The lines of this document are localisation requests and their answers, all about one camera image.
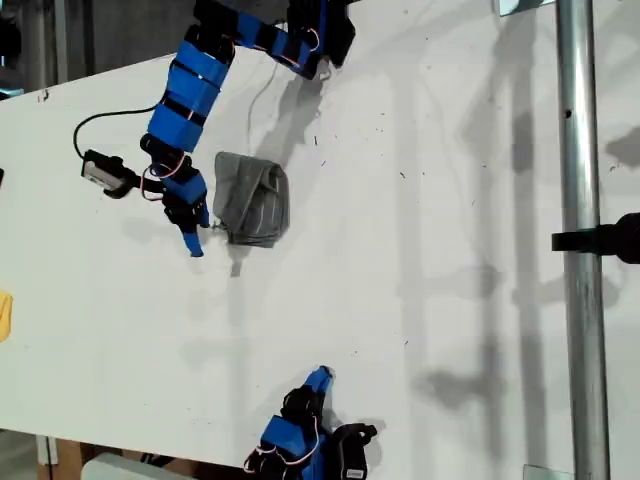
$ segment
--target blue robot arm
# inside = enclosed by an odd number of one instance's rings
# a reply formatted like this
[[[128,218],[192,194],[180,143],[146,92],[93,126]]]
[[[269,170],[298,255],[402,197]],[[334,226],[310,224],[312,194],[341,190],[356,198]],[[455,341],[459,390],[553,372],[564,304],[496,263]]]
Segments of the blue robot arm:
[[[166,216],[182,232],[191,255],[202,256],[197,227],[209,226],[207,187],[189,154],[220,94],[235,47],[263,51],[307,79],[315,76],[323,57],[340,67],[355,37],[345,1],[291,0],[285,32],[214,0],[197,0],[194,16],[200,24],[189,28],[171,62],[166,90],[140,141],[151,156],[149,170],[157,180],[138,183],[140,177],[121,159],[110,162],[93,151],[83,157],[83,176],[107,187],[105,193],[113,198],[143,185],[161,192]]]

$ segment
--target folded gray fabric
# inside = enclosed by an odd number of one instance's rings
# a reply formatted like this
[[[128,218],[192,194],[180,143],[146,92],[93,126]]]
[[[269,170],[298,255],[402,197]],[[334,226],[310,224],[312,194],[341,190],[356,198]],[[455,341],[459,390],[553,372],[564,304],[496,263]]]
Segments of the folded gray fabric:
[[[289,181],[277,163],[220,152],[213,214],[233,245],[272,248],[289,228]]]

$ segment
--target white table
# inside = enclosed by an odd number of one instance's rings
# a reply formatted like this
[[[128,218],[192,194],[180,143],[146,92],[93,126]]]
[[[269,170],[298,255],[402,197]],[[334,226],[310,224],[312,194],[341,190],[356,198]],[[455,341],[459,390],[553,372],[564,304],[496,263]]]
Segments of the white table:
[[[603,221],[615,221],[640,207],[638,150],[620,140],[640,124],[640,7],[596,7]],[[364,0],[352,19],[348,61],[323,84],[236,57],[194,161],[211,189],[219,151],[281,162],[292,195],[287,236],[239,272],[222,238],[191,259],[158,204],[110,200],[80,177],[75,125],[152,105],[170,58],[0,104],[0,288],[15,297],[0,427],[240,465],[283,396],[327,364],[329,420],[381,430],[373,479],[572,469],[550,242],[554,9],[498,20],[484,1]],[[81,148],[140,172],[147,121],[96,121]],[[634,478],[640,270],[605,259],[604,271],[613,476]]]

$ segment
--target metal pole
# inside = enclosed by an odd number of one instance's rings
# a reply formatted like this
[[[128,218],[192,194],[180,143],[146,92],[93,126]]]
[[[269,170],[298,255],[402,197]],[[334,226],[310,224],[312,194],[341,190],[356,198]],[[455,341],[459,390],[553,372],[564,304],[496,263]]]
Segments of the metal pole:
[[[557,0],[564,231],[600,223],[592,0]],[[600,257],[565,254],[576,480],[610,480]]]

